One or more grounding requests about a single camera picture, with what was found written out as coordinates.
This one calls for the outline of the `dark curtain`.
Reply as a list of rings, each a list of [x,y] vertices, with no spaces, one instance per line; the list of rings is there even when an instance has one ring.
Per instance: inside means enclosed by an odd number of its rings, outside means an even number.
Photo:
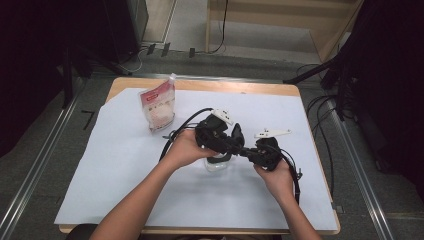
[[[63,89],[57,27],[48,0],[0,0],[0,157]]]
[[[374,157],[424,201],[424,0],[364,0],[349,39],[352,91]]]

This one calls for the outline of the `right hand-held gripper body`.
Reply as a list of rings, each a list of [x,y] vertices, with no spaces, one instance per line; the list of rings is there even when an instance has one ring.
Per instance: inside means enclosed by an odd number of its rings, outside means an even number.
[[[286,160],[287,157],[282,153],[276,137],[290,133],[290,129],[277,130],[267,128],[257,133],[255,138],[257,138],[256,147],[259,153],[258,165],[267,171],[273,171],[282,159]]]

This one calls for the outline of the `light wooden shelf unit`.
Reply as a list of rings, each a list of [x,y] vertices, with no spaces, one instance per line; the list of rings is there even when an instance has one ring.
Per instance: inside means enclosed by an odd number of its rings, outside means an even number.
[[[322,62],[352,30],[364,0],[207,0],[206,41],[212,20],[308,29]]]

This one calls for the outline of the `person's left hand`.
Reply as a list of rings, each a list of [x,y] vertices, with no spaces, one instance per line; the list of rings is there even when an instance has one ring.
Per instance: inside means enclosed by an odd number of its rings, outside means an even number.
[[[163,161],[172,169],[176,170],[192,164],[201,158],[215,155],[215,151],[208,148],[201,148],[197,145],[194,130],[184,130],[177,135]]]

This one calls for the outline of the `black slanted stand leg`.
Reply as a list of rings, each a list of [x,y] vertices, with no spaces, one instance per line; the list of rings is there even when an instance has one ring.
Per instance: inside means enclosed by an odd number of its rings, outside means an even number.
[[[291,84],[291,85],[296,85],[314,75],[317,75],[319,73],[321,73],[322,71],[329,69],[330,67],[334,66],[337,64],[338,61],[338,56],[335,56],[333,58],[331,58],[330,60],[318,65],[317,67],[312,68],[311,70],[306,71],[305,73],[296,76],[292,79],[288,79],[288,80],[282,80],[282,83],[284,84]]]

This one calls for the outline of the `dark cabinet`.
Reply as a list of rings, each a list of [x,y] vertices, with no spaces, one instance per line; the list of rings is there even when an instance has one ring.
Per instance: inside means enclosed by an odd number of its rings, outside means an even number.
[[[111,57],[123,62],[141,48],[149,19],[146,0],[102,0],[111,37]]]

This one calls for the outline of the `person's right hand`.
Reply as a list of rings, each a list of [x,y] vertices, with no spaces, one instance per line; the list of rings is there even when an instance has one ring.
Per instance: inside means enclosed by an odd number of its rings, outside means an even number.
[[[255,171],[264,180],[267,189],[280,205],[295,203],[293,180],[288,164],[281,160],[273,171],[254,165]]]

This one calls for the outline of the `red and clear refill pouch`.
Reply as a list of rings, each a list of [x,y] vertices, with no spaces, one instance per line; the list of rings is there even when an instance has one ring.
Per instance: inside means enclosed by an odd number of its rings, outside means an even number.
[[[139,94],[142,110],[148,122],[148,128],[155,132],[169,126],[174,118],[176,74],[155,88],[144,90]]]

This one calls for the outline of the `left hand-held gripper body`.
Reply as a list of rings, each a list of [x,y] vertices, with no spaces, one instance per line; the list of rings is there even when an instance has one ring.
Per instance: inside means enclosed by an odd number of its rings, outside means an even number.
[[[225,142],[220,139],[219,134],[227,130],[228,125],[233,123],[227,110],[213,109],[212,113],[195,127],[197,145],[215,151],[216,143]]]

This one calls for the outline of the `metal floor rail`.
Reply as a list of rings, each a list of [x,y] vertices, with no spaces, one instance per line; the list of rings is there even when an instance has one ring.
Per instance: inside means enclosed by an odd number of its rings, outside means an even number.
[[[31,168],[29,169],[19,190],[12,198],[5,216],[0,223],[0,240],[9,240],[18,221],[21,218],[36,185],[44,172],[45,167],[60,139],[72,113],[75,109],[77,98],[74,97],[67,107],[61,110],[52,130],[49,132]]]
[[[339,119],[336,111],[333,111],[331,116],[335,124],[335,128],[341,137],[341,142],[346,149],[353,175],[355,176],[358,188],[367,207],[368,215],[372,220],[379,240],[395,240],[392,229],[389,225],[389,222],[387,221],[380,201],[363,168],[362,162],[356,151],[351,136],[348,133],[345,122]]]

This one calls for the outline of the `black jar lid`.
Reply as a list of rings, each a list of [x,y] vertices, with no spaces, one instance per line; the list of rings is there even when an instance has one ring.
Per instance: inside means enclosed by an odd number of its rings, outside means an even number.
[[[234,125],[234,128],[232,130],[231,133],[231,139],[232,142],[235,146],[239,147],[239,148],[243,148],[245,145],[245,138],[244,135],[242,133],[242,129],[239,123],[236,123]]]

